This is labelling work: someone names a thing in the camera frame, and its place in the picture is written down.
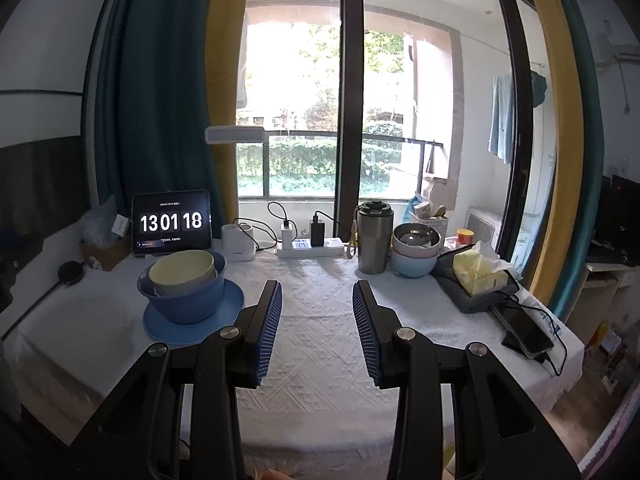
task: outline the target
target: yellow curtain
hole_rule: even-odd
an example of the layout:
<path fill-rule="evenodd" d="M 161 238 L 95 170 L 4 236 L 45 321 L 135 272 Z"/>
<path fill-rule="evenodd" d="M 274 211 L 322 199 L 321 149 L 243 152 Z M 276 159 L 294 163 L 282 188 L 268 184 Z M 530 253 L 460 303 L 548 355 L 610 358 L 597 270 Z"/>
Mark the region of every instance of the yellow curtain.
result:
<path fill-rule="evenodd" d="M 211 126 L 236 124 L 238 62 L 245 7 L 246 0 L 209 0 L 205 70 Z M 225 219 L 231 223 L 238 216 L 236 146 L 218 144 L 210 148 L 216 161 Z"/>
<path fill-rule="evenodd" d="M 574 230 L 582 181 L 582 99 L 569 26 L 560 0 L 534 0 L 549 56 L 556 107 L 556 180 L 551 210 L 530 291 L 547 304 Z"/>

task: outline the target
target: table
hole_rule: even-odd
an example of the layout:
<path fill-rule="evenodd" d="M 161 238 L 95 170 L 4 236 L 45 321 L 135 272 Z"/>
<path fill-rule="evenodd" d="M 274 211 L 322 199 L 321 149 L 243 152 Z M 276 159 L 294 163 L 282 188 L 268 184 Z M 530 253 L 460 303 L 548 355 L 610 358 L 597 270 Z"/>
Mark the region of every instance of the table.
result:
<path fill-rule="evenodd" d="M 41 376 L 53 364 L 74 387 L 85 387 L 84 412 L 74 415 L 78 421 L 90 415 L 86 400 L 99 402 L 106 396 L 152 343 L 141 323 L 146 301 L 136 290 L 137 276 L 149 264 L 128 258 L 111 272 L 88 270 L 82 282 L 47 298 L 12 336 L 13 351 L 7 353 L 16 366 L 28 356 L 31 365 L 38 362 Z M 487 344 L 543 412 L 582 371 L 582 343 L 563 325 L 569 356 L 556 378 L 548 365 L 501 346 L 505 332 L 491 315 L 458 311 L 431 276 L 407 280 L 390 270 L 366 275 L 358 271 L 356 260 L 279 260 L 266 251 L 252 262 L 229 263 L 226 276 L 241 286 L 247 305 L 257 302 L 266 280 L 282 283 L 282 316 L 269 372 L 258 390 L 238 390 L 244 452 L 258 468 L 284 466 L 300 479 L 326 478 L 327 471 L 332 480 L 385 478 L 398 393 L 377 389 L 367 375 L 351 307 L 358 279 L 369 280 L 379 304 L 393 308 L 405 326 L 434 342 L 457 348 L 476 340 Z M 518 295 L 537 304 L 525 290 Z M 555 362 L 562 356 L 562 351 L 552 351 Z M 56 388 L 50 397 L 60 398 L 60 386 Z M 67 399 L 64 410 L 72 405 Z M 184 438 L 189 412 L 186 399 Z M 447 386 L 443 418 L 444 438 L 451 444 Z"/>

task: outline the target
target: white charger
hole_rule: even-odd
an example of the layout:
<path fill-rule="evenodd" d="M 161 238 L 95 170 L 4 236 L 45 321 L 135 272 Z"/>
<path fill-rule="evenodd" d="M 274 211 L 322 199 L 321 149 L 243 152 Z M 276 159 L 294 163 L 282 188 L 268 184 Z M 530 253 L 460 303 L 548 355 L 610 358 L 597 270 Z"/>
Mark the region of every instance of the white charger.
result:
<path fill-rule="evenodd" d="M 282 248 L 285 249 L 293 249 L 293 229 L 291 227 L 291 222 L 286 221 L 289 225 L 280 225 L 280 237 L 282 239 Z"/>

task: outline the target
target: green shrub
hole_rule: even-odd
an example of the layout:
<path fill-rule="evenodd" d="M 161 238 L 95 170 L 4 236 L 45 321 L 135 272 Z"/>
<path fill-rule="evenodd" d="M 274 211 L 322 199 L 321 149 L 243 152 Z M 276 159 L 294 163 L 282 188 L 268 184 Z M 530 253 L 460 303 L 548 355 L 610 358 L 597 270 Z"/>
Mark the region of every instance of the green shrub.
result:
<path fill-rule="evenodd" d="M 375 135 L 402 136 L 402 128 L 395 123 L 373 123 L 364 132 Z M 269 145 L 270 177 L 278 180 L 323 183 L 325 177 L 335 178 L 335 137 L 277 136 L 271 137 Z M 238 144 L 236 146 L 239 177 L 262 176 L 262 146 L 260 144 Z M 378 189 L 389 181 L 389 164 L 400 163 L 402 144 L 381 140 L 362 142 L 360 181 L 367 187 Z M 242 179 L 244 182 L 253 179 Z"/>

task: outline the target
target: blue bowl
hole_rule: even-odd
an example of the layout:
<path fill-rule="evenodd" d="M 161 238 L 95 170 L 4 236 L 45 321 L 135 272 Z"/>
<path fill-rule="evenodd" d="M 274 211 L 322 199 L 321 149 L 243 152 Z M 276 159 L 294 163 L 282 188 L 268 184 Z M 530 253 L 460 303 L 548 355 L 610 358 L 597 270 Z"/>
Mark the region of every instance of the blue bowl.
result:
<path fill-rule="evenodd" d="M 226 258 L 216 251 L 213 254 L 214 266 L 218 275 L 196 290 L 180 296 L 158 296 L 149 277 L 147 267 L 138 278 L 138 290 L 156 310 L 173 323 L 198 323 L 212 316 L 218 310 L 225 293 Z"/>
<path fill-rule="evenodd" d="M 391 250 L 391 264 L 398 274 L 408 278 L 421 278 L 429 274 L 438 261 L 438 255 L 431 258 L 410 258 Z"/>

